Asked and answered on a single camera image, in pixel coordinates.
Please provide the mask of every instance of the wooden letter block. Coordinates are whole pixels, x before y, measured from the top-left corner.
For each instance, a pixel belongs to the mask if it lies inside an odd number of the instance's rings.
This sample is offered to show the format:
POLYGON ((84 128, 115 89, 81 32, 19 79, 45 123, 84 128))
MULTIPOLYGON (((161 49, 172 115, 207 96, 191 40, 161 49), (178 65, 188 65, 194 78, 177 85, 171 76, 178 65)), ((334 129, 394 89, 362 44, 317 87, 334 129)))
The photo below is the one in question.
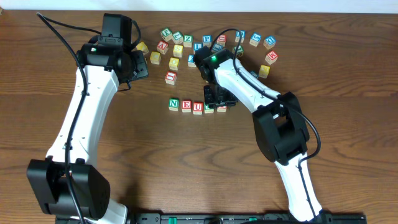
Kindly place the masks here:
POLYGON ((188 56, 188 66, 193 68, 197 67, 197 65, 195 65, 195 62, 193 62, 193 55, 188 56))
MULTIPOLYGON (((242 32, 241 44, 242 44, 244 41, 244 37, 246 36, 246 31, 241 30, 241 32, 242 32)), ((238 31, 236 31, 235 42, 239 42, 239 32, 238 31)))
POLYGON ((219 52, 222 49, 223 49, 223 46, 221 44, 214 44, 211 52, 213 52, 215 54, 215 53, 219 52))
POLYGON ((266 56, 266 61, 270 65, 272 65, 272 63, 276 62, 277 59, 278 59, 278 55, 273 50, 271 50, 271 52, 269 52, 266 56))
POLYGON ((273 48, 275 46, 276 40, 273 36, 269 36, 264 40, 264 46, 266 47, 267 50, 273 48))
POLYGON ((202 114, 203 112, 203 103, 193 103, 193 114, 202 114))
POLYGON ((257 45, 259 45, 260 40, 261 40, 261 35, 258 33, 253 33, 253 35, 250 38, 249 44, 257 47, 257 45))
POLYGON ((160 41, 157 44, 157 51, 162 53, 162 54, 166 54, 166 52, 169 50, 169 44, 164 42, 164 41, 160 41))
POLYGON ((177 74, 175 72, 167 72, 164 79, 167 84, 174 85, 175 81, 177 81, 177 74))
POLYGON ((254 78, 259 78, 259 75, 258 75, 256 72, 254 72, 254 71, 251 71, 250 74, 251 74, 254 78))
POLYGON ((182 45, 174 45, 173 55, 174 57, 182 57, 182 52, 184 51, 184 47, 182 45))
POLYGON ((182 107, 182 112, 189 112, 189 113, 191 113, 191 109, 192 109, 192 102, 190 101, 190 100, 183 100, 182 101, 182 104, 181 104, 181 107, 182 107))
POLYGON ((178 105, 179 105, 178 99, 172 98, 169 100, 169 110, 178 111, 178 105))
POLYGON ((184 41, 182 33, 180 31, 177 31, 173 34, 173 41, 175 44, 182 44, 184 41))
POLYGON ((203 47, 202 43, 194 43, 193 44, 193 53, 195 53, 197 50, 201 49, 203 47))
POLYGON ((162 38, 164 39, 164 41, 169 41, 173 38, 172 35, 172 30, 170 30, 169 28, 165 28, 164 30, 162 30, 160 32, 160 35, 162 36, 162 38))
POLYGON ((268 73, 269 73, 269 67, 267 65, 261 65, 260 72, 259 72, 258 75, 261 78, 267 78, 268 77, 268 73))
POLYGON ((211 35, 203 35, 203 46, 211 47, 211 35))
POLYGON ((217 107, 217 112, 226 112, 226 106, 217 107))
POLYGON ((214 108, 210 108, 209 105, 205 105, 205 114, 214 113, 214 108))
POLYGON ((144 55, 149 53, 148 47, 143 42, 139 43, 136 48, 137 50, 142 51, 144 55))
MULTIPOLYGON (((232 53, 235 54, 235 50, 236 50, 236 47, 233 47, 232 53)), ((238 58, 238 57, 242 57, 242 56, 243 56, 243 47, 241 45, 239 45, 239 49, 238 49, 238 52, 236 53, 236 57, 238 58)))
POLYGON ((170 58, 169 67, 171 70, 178 71, 178 66, 180 65, 180 59, 170 58))
POLYGON ((150 62, 154 63, 155 65, 160 65, 160 53, 159 52, 152 52, 150 53, 150 62))
POLYGON ((217 44, 220 44, 221 46, 225 47, 226 44, 226 35, 220 35, 217 38, 217 44))
POLYGON ((184 47, 192 47, 193 36, 185 35, 184 36, 184 47))

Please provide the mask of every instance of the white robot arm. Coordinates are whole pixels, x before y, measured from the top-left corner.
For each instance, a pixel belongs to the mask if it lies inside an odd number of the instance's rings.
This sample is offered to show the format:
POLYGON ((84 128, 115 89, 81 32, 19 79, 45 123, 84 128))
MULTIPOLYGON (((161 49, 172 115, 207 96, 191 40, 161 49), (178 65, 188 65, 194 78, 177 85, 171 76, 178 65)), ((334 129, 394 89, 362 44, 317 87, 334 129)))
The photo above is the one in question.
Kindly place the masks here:
MULTIPOLYGON (((236 73, 236 70, 233 66, 233 59, 231 57, 228 58, 225 56, 227 53, 219 52, 212 57, 209 57, 208 53, 204 53, 204 55, 200 55, 200 53, 198 55, 195 55, 194 60, 198 68, 202 72, 202 77, 204 79, 207 79, 209 83, 213 82, 215 83, 215 85, 219 85, 220 87, 230 91, 240 102, 242 102, 248 108, 251 113, 255 113, 259 108, 264 108, 274 102, 273 100, 263 97, 261 93, 259 93, 252 87, 253 85, 256 86, 257 89, 264 90, 265 93, 267 93, 269 96, 273 96, 274 98, 277 98, 280 95, 280 93, 271 90, 270 88, 262 84, 258 79, 253 77, 241 65, 240 61, 236 59, 236 67, 241 72, 241 75, 245 77, 245 79, 243 79, 240 75, 236 73)), ((272 118, 275 119, 278 116, 279 115, 276 113, 273 114, 272 118)), ((314 215, 307 200, 307 194, 305 193, 303 182, 300 177, 300 172, 297 168, 299 160, 306 156, 306 152, 296 153, 296 155, 289 158, 289 161, 285 164, 281 164, 279 161, 275 161, 274 159, 274 163, 277 166, 280 175, 282 176, 287 196, 289 198, 289 210, 291 214, 300 222, 314 219, 314 215)), ((322 207, 319 204, 313 191, 310 175, 308 173, 307 161, 303 161, 301 163, 301 166, 311 204, 313 206, 315 215, 318 215, 322 210, 322 207)))
POLYGON ((54 144, 44 161, 30 161, 27 169, 30 185, 46 214, 72 220, 84 218, 89 220, 88 223, 125 224, 126 206, 110 199, 110 184, 95 167, 106 112, 119 84, 127 83, 130 89, 131 81, 148 76, 143 53, 131 51, 139 43, 140 30, 136 22, 126 16, 105 14, 100 35, 94 36, 75 54, 48 21, 68 25, 41 14, 38 16, 65 44, 79 69, 72 101, 54 144), (131 42, 132 25, 138 31, 134 43, 131 42), (69 161, 65 160, 66 151, 69 161))
MULTIPOLYGON (((104 67, 86 65, 84 71, 87 77, 89 94, 85 99, 73 132, 73 149, 70 151, 70 162, 75 163, 78 159, 84 159, 86 165, 96 167, 98 141, 109 104, 118 91, 119 81, 114 70, 106 71, 104 67)), ((46 155, 46 158, 52 157, 53 162, 65 162, 65 149, 63 147, 82 91, 83 80, 78 69, 76 71, 75 91, 67 115, 60 133, 46 155)), ((95 224, 125 224, 126 219, 127 207, 110 199, 104 216, 99 220, 90 220, 90 222, 95 224)))

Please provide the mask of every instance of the wooden table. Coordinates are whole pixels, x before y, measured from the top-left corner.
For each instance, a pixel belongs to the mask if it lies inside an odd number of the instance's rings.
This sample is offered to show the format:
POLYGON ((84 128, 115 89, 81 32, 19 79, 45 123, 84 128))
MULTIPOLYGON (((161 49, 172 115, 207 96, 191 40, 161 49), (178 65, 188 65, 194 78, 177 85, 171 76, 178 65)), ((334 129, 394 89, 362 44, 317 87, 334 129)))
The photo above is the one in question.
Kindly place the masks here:
MULTIPOLYGON (((42 13, 101 30, 103 12, 42 13)), ((397 223, 397 16, 123 14, 138 22, 150 51, 156 50, 163 27, 191 34, 195 42, 229 27, 249 36, 258 32, 263 40, 274 35, 279 59, 261 81, 295 93, 320 132, 322 150, 309 162, 319 202, 335 213, 363 212, 368 223, 397 223)), ((74 50, 93 35, 57 29, 74 50)), ((228 48, 234 35, 228 34, 228 48)), ((242 61, 258 71, 266 50, 249 45, 249 36, 242 61)), ((3 11, 0 52, 0 222, 53 223, 37 205, 25 172, 31 159, 44 158, 59 132, 76 65, 34 11, 3 11)), ((192 49, 185 48, 175 86, 164 81, 170 49, 160 66, 149 64, 149 78, 114 96, 98 148, 98 169, 111 183, 111 197, 165 213, 287 210, 280 175, 258 149, 251 114, 241 103, 225 114, 169 111, 170 97, 203 101, 205 82, 197 69, 188 68, 188 54, 192 49)))

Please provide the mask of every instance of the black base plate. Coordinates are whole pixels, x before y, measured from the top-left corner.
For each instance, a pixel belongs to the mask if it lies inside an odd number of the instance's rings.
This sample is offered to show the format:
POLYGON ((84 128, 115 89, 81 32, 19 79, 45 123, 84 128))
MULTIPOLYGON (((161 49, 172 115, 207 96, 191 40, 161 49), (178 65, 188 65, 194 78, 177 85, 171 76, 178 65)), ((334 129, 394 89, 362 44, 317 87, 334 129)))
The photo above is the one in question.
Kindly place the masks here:
MULTIPOLYGON (((298 224, 288 213, 268 213, 265 215, 160 215, 158 213, 136 213, 126 224, 298 224)), ((78 220, 57 218, 55 224, 78 224, 78 220)), ((367 224, 365 215, 332 215, 321 213, 316 221, 306 223, 324 224, 367 224)))

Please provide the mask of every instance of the yellow block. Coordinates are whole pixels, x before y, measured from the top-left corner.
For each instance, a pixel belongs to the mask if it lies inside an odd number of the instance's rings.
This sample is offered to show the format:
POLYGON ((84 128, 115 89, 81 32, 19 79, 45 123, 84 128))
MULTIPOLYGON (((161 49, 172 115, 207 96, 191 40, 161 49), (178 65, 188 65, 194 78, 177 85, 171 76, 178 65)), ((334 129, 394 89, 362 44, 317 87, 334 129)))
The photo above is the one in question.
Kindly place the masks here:
POLYGON ((171 70, 178 70, 178 66, 180 65, 180 59, 178 58, 170 58, 169 67, 171 70))
POLYGON ((183 47, 181 45, 174 45, 173 55, 174 57, 182 57, 183 47))
POLYGON ((142 51, 144 55, 149 53, 148 47, 143 42, 139 43, 136 48, 137 50, 142 51))
POLYGON ((267 65, 261 65, 260 67, 260 72, 259 72, 259 77, 261 78, 267 78, 269 73, 269 67, 267 65))
POLYGON ((159 52, 150 53, 150 62, 158 65, 158 64, 160 64, 160 59, 161 59, 161 57, 160 57, 160 53, 159 52))

